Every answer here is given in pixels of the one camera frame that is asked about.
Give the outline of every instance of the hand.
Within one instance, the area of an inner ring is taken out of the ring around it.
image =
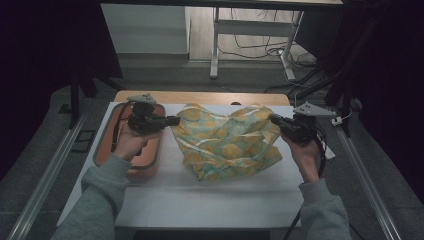
[[[299,167],[305,183],[319,181],[317,160],[320,157],[320,151],[316,142],[312,140],[305,145],[299,145],[283,133],[281,133],[281,138],[289,145],[293,159]]]
[[[162,132],[141,135],[132,130],[127,123],[124,123],[118,137],[116,149],[113,153],[119,158],[131,161],[140,149],[147,146],[147,141],[149,141],[149,139],[157,138],[160,135],[162,135]]]

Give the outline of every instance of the aluminum rail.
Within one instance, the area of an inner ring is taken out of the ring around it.
[[[68,156],[68,153],[71,150],[71,147],[77,138],[82,125],[87,118],[87,114],[91,109],[93,101],[94,100],[92,99],[88,100],[88,103],[84,107],[83,113],[81,114],[81,117],[75,124],[74,128],[69,129],[66,132],[59,147],[50,160],[49,165],[44,171],[43,176],[35,187],[34,192],[32,193],[27,204],[25,205],[25,208],[22,210],[21,215],[12,228],[12,231],[7,237],[8,240],[25,239],[28,235],[31,226],[35,221],[35,218],[37,217],[44,201],[46,200],[46,197],[54,181],[56,180],[56,177],[59,174],[59,171],[62,168],[62,165],[65,162],[65,159]]]
[[[353,169],[359,178],[359,182],[364,189],[365,195],[367,196],[369,203],[375,211],[377,219],[380,222],[381,228],[386,235],[386,238],[389,240],[401,240],[402,238],[399,234],[399,231],[397,230],[396,224],[393,221],[393,218],[390,215],[386,204],[380,197],[380,194],[378,193],[377,188],[370,177],[370,174],[368,173],[365,165],[361,160],[361,157],[359,156],[358,151],[356,150],[355,145],[352,142],[352,139],[346,137],[340,126],[336,126],[336,131],[343,144],[343,148],[348,154]]]

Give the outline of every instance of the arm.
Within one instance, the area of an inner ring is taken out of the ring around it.
[[[307,239],[352,239],[341,198],[331,195],[325,179],[318,176],[320,152],[317,144],[311,141],[300,146],[283,134],[281,137],[289,145],[304,180],[299,186],[304,198],[300,216]]]
[[[124,124],[116,150],[100,167],[90,167],[81,185],[83,194],[52,239],[115,239],[115,218],[121,210],[127,171],[135,154],[151,138],[141,136]]]

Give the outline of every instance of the metal frame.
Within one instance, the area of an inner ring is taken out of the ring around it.
[[[218,36],[219,34],[249,35],[249,36],[272,36],[287,37],[287,46],[284,51],[280,50],[281,62],[288,80],[294,80],[295,76],[291,69],[288,56],[294,38],[299,27],[303,12],[296,12],[294,22],[258,22],[245,20],[219,20],[219,8],[215,11],[213,46],[211,56],[210,78],[218,77]]]
[[[94,100],[90,99],[87,106],[85,106],[81,117],[78,122],[76,122],[73,129],[69,129],[65,136],[63,137],[59,147],[54,153],[52,159],[50,160],[49,165],[44,171],[43,176],[35,187],[34,192],[29,198],[25,208],[22,210],[21,215],[16,221],[15,225],[12,228],[8,240],[11,239],[25,239],[30,231],[32,224],[34,223],[38,212],[40,211],[44,201],[46,200],[49,191],[56,180],[56,177],[62,168],[63,163],[65,162],[66,157],[68,156],[69,151],[71,150],[72,144],[78,136],[78,133],[84,124],[88,113],[90,112],[92,102]]]
[[[159,5],[159,6],[196,6],[221,8],[247,8],[288,11],[358,11],[374,9],[380,3],[363,4],[361,1],[346,1],[343,4],[310,2],[272,1],[272,0],[101,0],[100,3],[131,4],[131,5]]]
[[[365,165],[362,162],[361,157],[359,156],[359,153],[356,150],[352,139],[347,138],[345,136],[345,133],[340,126],[336,126],[336,131],[343,145],[343,148],[345,149],[349,157],[352,167],[355,170],[356,175],[358,176],[359,182],[361,183],[362,188],[364,189],[365,195],[367,196],[368,201],[370,202],[371,206],[375,211],[377,219],[380,222],[381,228],[384,234],[386,235],[386,238],[390,240],[402,239],[399,231],[397,230],[396,224],[393,221],[393,218],[386,207],[386,204],[380,197],[380,194],[377,191],[377,187],[374,185],[370,174],[368,173]]]

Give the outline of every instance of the white wall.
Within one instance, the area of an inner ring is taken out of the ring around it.
[[[189,52],[186,7],[101,4],[117,53]]]

